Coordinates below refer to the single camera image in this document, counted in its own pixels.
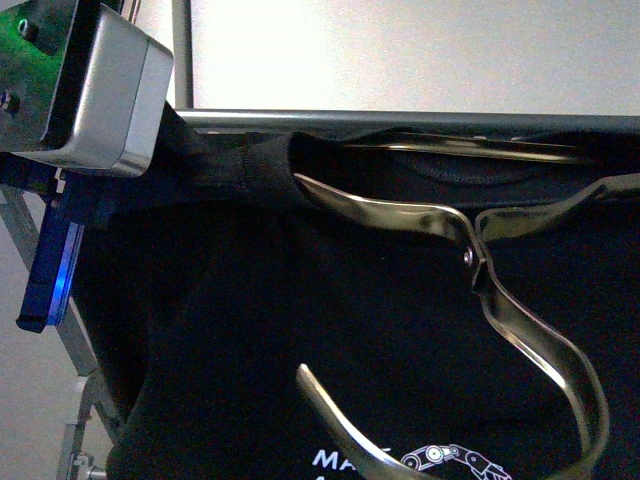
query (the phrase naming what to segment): black fabric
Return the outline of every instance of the black fabric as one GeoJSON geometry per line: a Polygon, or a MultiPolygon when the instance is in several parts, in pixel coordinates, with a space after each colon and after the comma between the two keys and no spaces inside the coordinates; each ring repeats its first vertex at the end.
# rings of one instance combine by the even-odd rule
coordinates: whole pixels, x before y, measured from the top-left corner
{"type": "MultiPolygon", "coordinates": [[[[599,208],[496,249],[507,287],[601,375],[613,435],[596,478],[640,474],[639,220],[637,208],[599,208]]],[[[198,262],[157,264],[149,374],[109,478],[357,478],[342,456],[333,469],[337,449],[295,388],[301,362],[396,456],[455,443],[513,478],[577,458],[566,400],[488,326],[454,250],[230,203],[131,217],[111,232],[127,232],[142,257],[196,252],[198,262]]],[[[461,465],[431,473],[473,478],[461,465]]]]}
{"type": "MultiPolygon", "coordinates": [[[[496,167],[503,181],[469,185],[433,178],[429,157],[345,155],[300,138],[221,138],[184,172],[240,192],[233,201],[121,214],[86,233],[75,296],[120,409],[135,403],[109,478],[357,478],[297,392],[300,363],[397,458],[457,444],[513,479],[577,459],[567,400],[484,320],[460,252],[308,208],[289,163],[360,195],[469,214],[564,198],[609,170],[508,177],[519,168],[509,163],[496,167]]],[[[640,475],[639,220],[636,203],[596,205],[556,232],[492,247],[507,288],[600,373],[613,416],[602,479],[640,475]]],[[[455,462],[429,472],[474,478],[455,462]]]]}

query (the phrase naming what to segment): white wall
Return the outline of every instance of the white wall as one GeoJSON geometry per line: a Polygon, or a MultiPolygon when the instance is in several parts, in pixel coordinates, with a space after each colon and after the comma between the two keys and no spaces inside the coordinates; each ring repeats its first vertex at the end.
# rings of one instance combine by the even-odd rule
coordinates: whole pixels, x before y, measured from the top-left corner
{"type": "Polygon", "coordinates": [[[197,107],[640,114],[635,0],[192,0],[197,107]]]}

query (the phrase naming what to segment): reflective metal surface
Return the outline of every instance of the reflective metal surface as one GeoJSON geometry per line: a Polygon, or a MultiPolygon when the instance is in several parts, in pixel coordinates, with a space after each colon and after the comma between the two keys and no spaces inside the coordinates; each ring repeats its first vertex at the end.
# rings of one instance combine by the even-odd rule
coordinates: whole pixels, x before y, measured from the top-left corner
{"type": "MultiPolygon", "coordinates": [[[[537,318],[498,280],[486,241],[515,238],[558,225],[587,201],[640,193],[640,175],[611,177],[571,199],[545,207],[488,210],[476,220],[433,204],[389,202],[351,195],[296,174],[306,195],[319,206],[366,227],[436,235],[460,248],[471,271],[471,286],[488,322],[546,373],[569,399],[578,425],[582,457],[548,479],[591,477],[609,435],[609,409],[589,359],[571,341],[537,318]]],[[[370,442],[342,414],[306,365],[298,384],[326,423],[338,446],[367,480],[435,479],[403,465],[370,442]]]]}
{"type": "Polygon", "coordinates": [[[524,162],[589,164],[593,161],[577,147],[486,138],[454,137],[423,133],[388,132],[346,143],[343,148],[425,152],[465,157],[496,158],[524,162]]]}

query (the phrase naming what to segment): metal bar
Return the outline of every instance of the metal bar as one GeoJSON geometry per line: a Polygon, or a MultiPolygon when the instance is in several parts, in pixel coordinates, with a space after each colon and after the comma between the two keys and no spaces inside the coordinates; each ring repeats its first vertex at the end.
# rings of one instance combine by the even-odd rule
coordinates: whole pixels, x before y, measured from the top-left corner
{"type": "Polygon", "coordinates": [[[193,108],[191,0],[172,0],[176,107],[193,108]]]}
{"type": "Polygon", "coordinates": [[[511,115],[485,113],[365,112],[330,110],[201,110],[178,109],[199,133],[232,131],[326,132],[419,129],[435,134],[540,132],[640,133],[640,117],[580,115],[511,115]]]}
{"type": "Polygon", "coordinates": [[[20,190],[0,185],[0,193],[5,199],[5,202],[0,202],[0,217],[7,226],[22,262],[29,270],[38,246],[38,227],[20,190]]]}
{"type": "Polygon", "coordinates": [[[71,406],[67,425],[62,439],[62,450],[58,462],[58,472],[56,480],[67,480],[69,469],[72,468],[71,461],[73,455],[82,449],[84,440],[84,430],[87,421],[91,418],[92,406],[92,383],[91,376],[79,376],[71,396],[71,406]]]}
{"type": "MultiPolygon", "coordinates": [[[[29,270],[38,244],[38,228],[24,201],[22,192],[15,188],[0,185],[0,193],[4,197],[4,202],[0,202],[0,217],[4,220],[20,257],[27,270],[29,270]]],[[[96,411],[104,424],[105,430],[115,445],[119,439],[123,422],[107,389],[83,326],[78,307],[73,298],[71,298],[65,320],[56,329],[78,375],[80,377],[91,376],[93,378],[91,389],[93,398],[91,401],[95,403],[96,411]]]]}
{"type": "Polygon", "coordinates": [[[131,4],[131,11],[129,12],[129,21],[134,25],[138,21],[138,15],[140,14],[141,5],[142,5],[142,0],[133,0],[133,3],[131,4]]]}

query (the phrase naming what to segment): metal frame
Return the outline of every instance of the metal frame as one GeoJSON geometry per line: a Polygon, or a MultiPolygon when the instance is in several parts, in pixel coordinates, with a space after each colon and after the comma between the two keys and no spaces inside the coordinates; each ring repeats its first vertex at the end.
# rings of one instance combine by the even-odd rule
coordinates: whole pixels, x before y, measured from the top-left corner
{"type": "Polygon", "coordinates": [[[399,127],[447,135],[488,133],[522,135],[541,132],[640,133],[640,117],[633,116],[209,109],[178,109],[177,113],[198,133],[234,131],[322,133],[340,130],[360,132],[399,127]]]}
{"type": "MultiPolygon", "coordinates": [[[[0,193],[6,202],[0,202],[0,217],[4,220],[20,257],[29,270],[38,243],[38,228],[21,191],[0,185],[0,193]]],[[[71,413],[65,426],[56,480],[75,480],[78,478],[79,469],[72,466],[76,457],[81,454],[84,430],[90,419],[91,407],[95,407],[114,445],[120,438],[124,422],[106,387],[73,299],[64,321],[56,329],[78,373],[71,396],[71,413]]],[[[98,470],[95,471],[97,475],[101,474],[98,470]]]]}

